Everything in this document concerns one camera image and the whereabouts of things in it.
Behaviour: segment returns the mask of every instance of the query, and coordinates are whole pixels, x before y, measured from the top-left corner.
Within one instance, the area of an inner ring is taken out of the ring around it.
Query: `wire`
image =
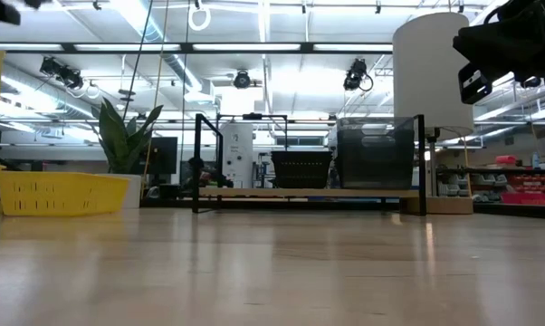
[[[50,81],[51,78],[53,78],[53,75],[49,76],[48,79],[46,79],[44,82],[42,82],[42,84],[39,85],[39,87],[37,87],[37,88],[35,89],[35,91],[39,91],[39,89],[41,89],[48,81]]]
[[[148,31],[148,23],[149,18],[152,15],[152,5],[154,4],[154,0],[149,1],[149,8],[148,8],[148,16],[146,16],[146,24],[144,25],[144,31],[142,32],[142,38],[139,41],[139,50],[138,50],[138,57],[136,58],[136,64],[134,65],[134,72],[131,74],[131,83],[129,84],[129,93],[128,93],[128,99],[126,100],[126,108],[124,109],[124,115],[121,117],[121,120],[124,121],[126,119],[126,115],[128,114],[128,108],[129,103],[131,100],[131,94],[134,90],[134,82],[136,81],[136,73],[138,73],[138,65],[139,65],[139,58],[142,56],[142,48],[144,47],[144,41],[146,41],[146,32]]]
[[[158,93],[160,91],[160,75],[162,73],[162,62],[164,61],[162,59],[162,54],[164,54],[164,42],[166,41],[166,30],[167,30],[167,11],[168,11],[168,4],[169,1],[166,1],[166,14],[164,16],[164,32],[162,33],[162,48],[160,49],[160,60],[158,64],[158,79],[156,80],[156,94],[154,96],[154,107],[155,109],[158,105]],[[156,121],[152,123],[152,126],[150,127],[150,130],[154,129],[154,125],[156,124]],[[144,177],[142,178],[142,187],[141,187],[141,193],[140,193],[140,199],[144,198],[144,189],[146,186],[146,176],[148,175],[148,166],[149,166],[149,154],[152,151],[152,139],[149,140],[148,143],[148,153],[146,154],[146,165],[144,166]]]

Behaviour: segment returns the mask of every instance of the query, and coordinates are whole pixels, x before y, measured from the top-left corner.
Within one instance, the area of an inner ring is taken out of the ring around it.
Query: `black mesh basket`
[[[411,188],[414,137],[414,121],[411,118],[340,119],[335,163],[341,187]]]
[[[276,184],[281,188],[325,188],[330,161],[328,151],[274,151]]]

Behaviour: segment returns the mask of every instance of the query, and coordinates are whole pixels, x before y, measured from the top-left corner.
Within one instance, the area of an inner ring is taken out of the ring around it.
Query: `black camera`
[[[51,2],[52,0],[24,0],[26,5],[39,9],[41,4]],[[0,22],[9,24],[21,24],[21,14],[12,5],[5,4],[0,0]]]

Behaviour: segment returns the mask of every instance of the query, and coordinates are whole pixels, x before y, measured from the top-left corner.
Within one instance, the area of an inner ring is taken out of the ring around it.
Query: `green leaf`
[[[108,115],[110,116],[110,118],[112,118],[114,121],[116,121],[119,125],[121,125],[121,127],[124,129],[124,132],[126,132],[126,134],[128,133],[126,131],[126,127],[124,126],[124,120],[121,118],[121,116],[118,114],[118,112],[116,111],[116,109],[113,107],[113,105],[111,104],[110,101],[108,101],[108,99],[106,98],[103,98],[103,103],[101,104],[101,111],[106,111],[108,112]]]
[[[128,127],[126,127],[126,131],[128,132],[128,136],[131,136],[131,135],[135,134],[137,127],[138,127],[138,122],[136,121],[136,117],[134,117],[128,122]]]
[[[101,139],[117,161],[125,160],[129,154],[125,130],[124,125],[114,121],[107,110],[100,113]]]
[[[133,146],[137,146],[140,143],[142,137],[144,136],[144,133],[146,133],[146,129],[148,128],[148,126],[156,121],[156,119],[160,116],[162,108],[164,108],[164,106],[160,105],[152,110],[149,113],[148,118],[146,119],[146,122],[144,122],[142,128],[140,128],[135,134],[128,137],[128,145],[130,148],[132,148]]]
[[[126,159],[126,165],[128,167],[133,167],[134,164],[136,163],[136,161],[138,160],[139,158],[139,154],[142,152],[142,150],[144,149],[144,147],[146,147],[150,140],[152,139],[152,130],[150,130],[149,132],[147,132],[140,140],[140,142],[138,143],[138,145],[136,145],[136,147],[130,149],[130,153],[128,155],[128,158]]]
[[[93,118],[95,119],[99,119],[100,118],[100,110],[96,107],[91,107],[91,115],[93,116]]]

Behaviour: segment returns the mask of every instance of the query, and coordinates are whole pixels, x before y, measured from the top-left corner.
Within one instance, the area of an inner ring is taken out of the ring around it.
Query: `spotlight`
[[[248,71],[239,71],[234,78],[234,86],[237,89],[247,89],[251,86],[251,78],[248,76]]]
[[[366,77],[371,81],[371,87],[364,90],[361,88],[361,83]],[[345,88],[345,91],[354,91],[356,89],[371,91],[373,89],[373,79],[367,74],[365,59],[355,59],[355,62],[351,65],[351,69],[347,71],[343,88]]]
[[[83,87],[83,78],[79,70],[61,65],[53,58],[43,58],[39,72],[48,77],[55,77],[56,81],[62,82],[65,87],[71,90],[77,91]]]

